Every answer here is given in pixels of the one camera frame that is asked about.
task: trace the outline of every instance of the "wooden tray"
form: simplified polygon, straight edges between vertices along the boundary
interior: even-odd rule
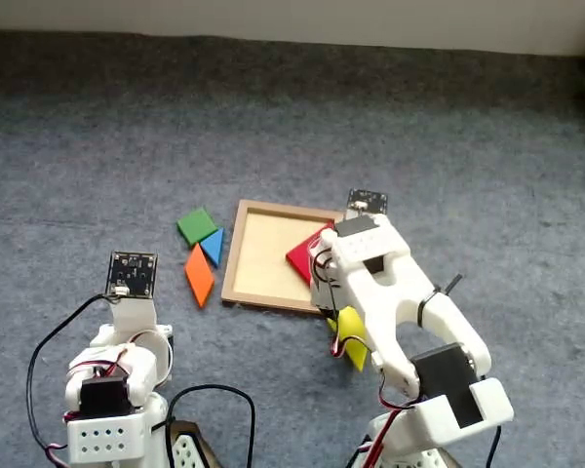
[[[319,314],[286,253],[343,213],[241,200],[221,298]]]

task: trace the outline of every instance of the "white wall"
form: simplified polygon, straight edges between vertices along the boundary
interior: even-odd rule
[[[0,0],[0,28],[585,55],[585,0]]]

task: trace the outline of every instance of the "circuit board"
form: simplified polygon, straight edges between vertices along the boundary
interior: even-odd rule
[[[367,214],[388,214],[388,196],[385,193],[370,192],[352,188],[349,190],[347,210]]]
[[[114,294],[116,288],[128,288],[128,297],[151,299],[156,283],[155,253],[113,252],[108,265],[106,293]]]

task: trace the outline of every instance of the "green square tile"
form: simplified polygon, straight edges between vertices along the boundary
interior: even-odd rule
[[[203,208],[198,208],[187,214],[177,222],[177,229],[181,232],[188,245],[193,247],[216,231],[213,219]]]

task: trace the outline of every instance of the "blue triangle tile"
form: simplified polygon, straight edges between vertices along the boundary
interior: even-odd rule
[[[221,252],[223,250],[223,228],[208,236],[200,242],[200,245],[208,259],[214,266],[218,267],[221,263]]]

